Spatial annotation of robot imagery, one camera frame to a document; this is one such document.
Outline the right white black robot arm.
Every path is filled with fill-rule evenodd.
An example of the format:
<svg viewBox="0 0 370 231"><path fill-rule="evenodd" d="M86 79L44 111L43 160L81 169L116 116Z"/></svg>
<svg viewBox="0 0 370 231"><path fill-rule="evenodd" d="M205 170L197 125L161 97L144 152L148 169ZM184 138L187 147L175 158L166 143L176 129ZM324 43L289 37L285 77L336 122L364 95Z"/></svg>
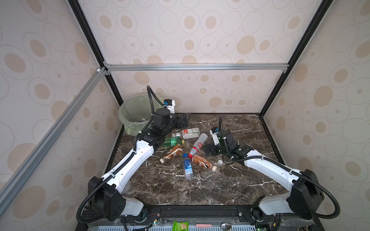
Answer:
<svg viewBox="0 0 370 231"><path fill-rule="evenodd" d="M295 214L310 220L314 216L334 219L341 209L336 198L319 184L316 174L306 169L300 171L270 159L246 143L238 143L229 130L223 129L223 119L210 129L213 143L204 145L210 156L223 155L232 163L239 163L257 170L283 186L287 192L276 196L262 197L252 209L254 213L273 215Z"/></svg>

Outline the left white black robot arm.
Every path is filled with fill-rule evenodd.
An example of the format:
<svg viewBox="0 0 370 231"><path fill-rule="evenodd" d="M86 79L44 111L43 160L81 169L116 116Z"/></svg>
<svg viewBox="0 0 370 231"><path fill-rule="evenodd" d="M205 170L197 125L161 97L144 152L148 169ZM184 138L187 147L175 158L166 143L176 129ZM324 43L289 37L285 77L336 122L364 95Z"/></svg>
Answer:
<svg viewBox="0 0 370 231"><path fill-rule="evenodd" d="M101 178L93 177L88 183L88 195L76 214L78 223L87 224L100 219L114 221L121 216L139 216L144 203L135 198L122 196L125 186L139 167L151 157L175 129L188 128L190 115L174 113L175 101L165 99L161 107L154 108L158 100L154 91L147 86L151 117L145 127L135 136L131 151Z"/></svg>

